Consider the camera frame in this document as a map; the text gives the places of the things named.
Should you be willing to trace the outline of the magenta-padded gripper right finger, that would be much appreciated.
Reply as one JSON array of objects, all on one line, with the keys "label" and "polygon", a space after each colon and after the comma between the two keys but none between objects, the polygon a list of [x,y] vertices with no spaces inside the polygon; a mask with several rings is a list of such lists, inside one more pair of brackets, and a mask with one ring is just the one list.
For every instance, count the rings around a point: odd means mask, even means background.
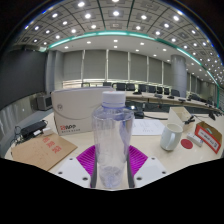
[{"label": "magenta-padded gripper right finger", "polygon": [[154,156],[148,157],[143,152],[129,147],[127,176],[130,188],[140,188],[168,175],[168,171]]}]

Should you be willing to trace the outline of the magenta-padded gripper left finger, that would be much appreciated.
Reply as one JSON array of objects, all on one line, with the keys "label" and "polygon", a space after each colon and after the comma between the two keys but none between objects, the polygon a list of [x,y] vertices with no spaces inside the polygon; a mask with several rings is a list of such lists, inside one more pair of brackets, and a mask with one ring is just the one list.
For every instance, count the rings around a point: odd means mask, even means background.
[{"label": "magenta-padded gripper left finger", "polygon": [[95,188],[97,183],[97,160],[95,146],[90,146],[77,157],[69,157],[56,175],[84,188]]}]

